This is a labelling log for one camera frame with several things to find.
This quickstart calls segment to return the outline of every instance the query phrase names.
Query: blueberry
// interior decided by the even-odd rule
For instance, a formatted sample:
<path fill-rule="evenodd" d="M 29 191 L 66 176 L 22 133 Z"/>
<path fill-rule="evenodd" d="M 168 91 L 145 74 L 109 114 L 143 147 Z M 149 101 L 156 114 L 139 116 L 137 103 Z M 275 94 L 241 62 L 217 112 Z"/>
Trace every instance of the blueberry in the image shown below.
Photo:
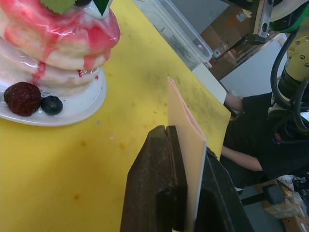
<path fill-rule="evenodd" d="M 48 115 L 57 115 L 63 109 L 62 101 L 55 96 L 48 96 L 41 101 L 41 108 Z"/>
<path fill-rule="evenodd" d="M 89 5 L 92 0 L 77 0 L 75 2 L 76 6 L 86 6 Z"/>

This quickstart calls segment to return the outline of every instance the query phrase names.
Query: paper sheet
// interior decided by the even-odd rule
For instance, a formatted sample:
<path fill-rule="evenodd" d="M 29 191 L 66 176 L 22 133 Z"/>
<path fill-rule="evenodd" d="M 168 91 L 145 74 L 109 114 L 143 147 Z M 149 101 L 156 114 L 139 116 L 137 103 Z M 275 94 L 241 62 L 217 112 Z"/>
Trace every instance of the paper sheet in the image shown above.
<path fill-rule="evenodd" d="M 206 137 L 168 77 L 168 125 L 175 125 L 188 184 L 185 232 L 194 232 L 206 156 Z"/>

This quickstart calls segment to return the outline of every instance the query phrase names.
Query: green leaf garnish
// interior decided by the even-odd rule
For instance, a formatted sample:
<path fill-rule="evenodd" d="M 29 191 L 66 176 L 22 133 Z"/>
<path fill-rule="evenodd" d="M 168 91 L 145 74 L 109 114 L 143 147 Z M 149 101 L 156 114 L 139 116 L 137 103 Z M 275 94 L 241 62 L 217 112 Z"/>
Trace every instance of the green leaf garnish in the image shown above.
<path fill-rule="evenodd" d="M 109 0 L 93 0 L 98 8 L 98 11 L 100 11 L 101 15 L 104 14 L 106 7 L 108 5 Z"/>
<path fill-rule="evenodd" d="M 41 0 L 45 6 L 55 13 L 63 14 L 73 8 L 76 0 Z"/>

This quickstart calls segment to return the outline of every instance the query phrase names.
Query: stain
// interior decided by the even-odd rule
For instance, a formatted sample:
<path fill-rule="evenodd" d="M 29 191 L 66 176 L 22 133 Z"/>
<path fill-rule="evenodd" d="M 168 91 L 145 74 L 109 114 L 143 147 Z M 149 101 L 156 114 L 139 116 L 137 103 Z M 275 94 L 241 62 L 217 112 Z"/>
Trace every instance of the stain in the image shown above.
<path fill-rule="evenodd" d="M 121 150 L 125 150 L 126 149 L 126 144 L 125 143 L 120 143 L 119 147 Z"/>
<path fill-rule="evenodd" d="M 85 140 L 81 140 L 81 146 L 86 147 L 87 146 L 87 142 Z"/>
<path fill-rule="evenodd" d="M 79 194 L 75 194 L 73 198 L 75 201 L 79 201 L 81 199 L 81 196 Z"/>

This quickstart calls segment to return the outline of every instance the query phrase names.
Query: gray floor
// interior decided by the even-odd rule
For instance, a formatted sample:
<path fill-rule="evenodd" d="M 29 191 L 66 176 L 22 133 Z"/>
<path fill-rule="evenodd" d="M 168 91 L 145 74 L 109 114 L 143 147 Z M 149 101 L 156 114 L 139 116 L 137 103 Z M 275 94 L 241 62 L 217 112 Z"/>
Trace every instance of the gray floor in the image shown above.
<path fill-rule="evenodd" d="M 255 186 L 247 187 L 240 198 L 243 199 L 255 194 Z M 261 203 L 247 205 L 244 208 L 254 232 L 284 232 L 280 221 L 264 211 Z"/>

